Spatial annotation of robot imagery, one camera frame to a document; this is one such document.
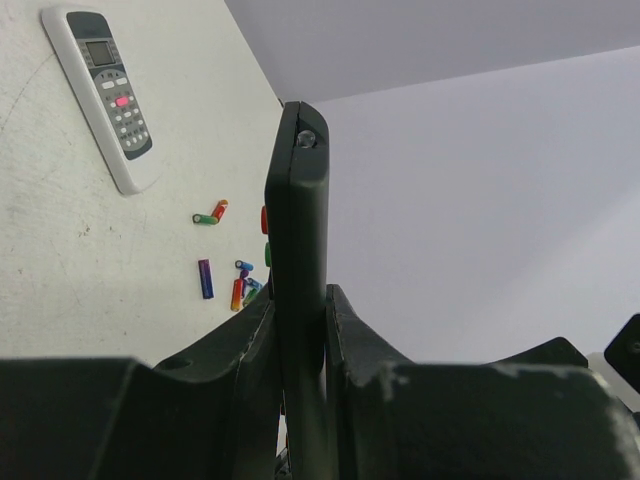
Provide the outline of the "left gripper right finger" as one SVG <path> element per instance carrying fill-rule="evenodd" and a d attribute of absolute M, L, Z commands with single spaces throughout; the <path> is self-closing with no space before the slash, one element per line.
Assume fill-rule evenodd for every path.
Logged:
<path fill-rule="evenodd" d="M 635 421 L 589 368 L 410 361 L 327 289 L 336 479 L 631 479 Z"/>

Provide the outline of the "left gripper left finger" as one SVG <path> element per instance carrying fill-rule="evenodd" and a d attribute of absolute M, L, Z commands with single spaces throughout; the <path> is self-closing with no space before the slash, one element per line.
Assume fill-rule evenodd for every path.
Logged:
<path fill-rule="evenodd" d="M 269 479 L 280 413 L 273 305 L 257 296 L 184 350 L 5 360 L 5 479 Z"/>

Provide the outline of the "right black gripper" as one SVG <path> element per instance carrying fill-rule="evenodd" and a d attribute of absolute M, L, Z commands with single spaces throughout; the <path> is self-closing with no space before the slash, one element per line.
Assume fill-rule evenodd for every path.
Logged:
<path fill-rule="evenodd" d="M 569 340 L 556 337 L 500 363 L 567 365 L 601 375 L 632 415 L 639 414 L 639 315 L 633 315 L 603 352 L 582 354 Z"/>

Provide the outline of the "black TV remote control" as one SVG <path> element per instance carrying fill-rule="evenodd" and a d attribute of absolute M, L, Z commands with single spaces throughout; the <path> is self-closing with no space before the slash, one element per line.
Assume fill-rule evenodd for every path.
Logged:
<path fill-rule="evenodd" d="M 295 479 L 329 479 L 326 344 L 329 130 L 301 101 L 284 105 L 265 185 L 288 458 Z"/>

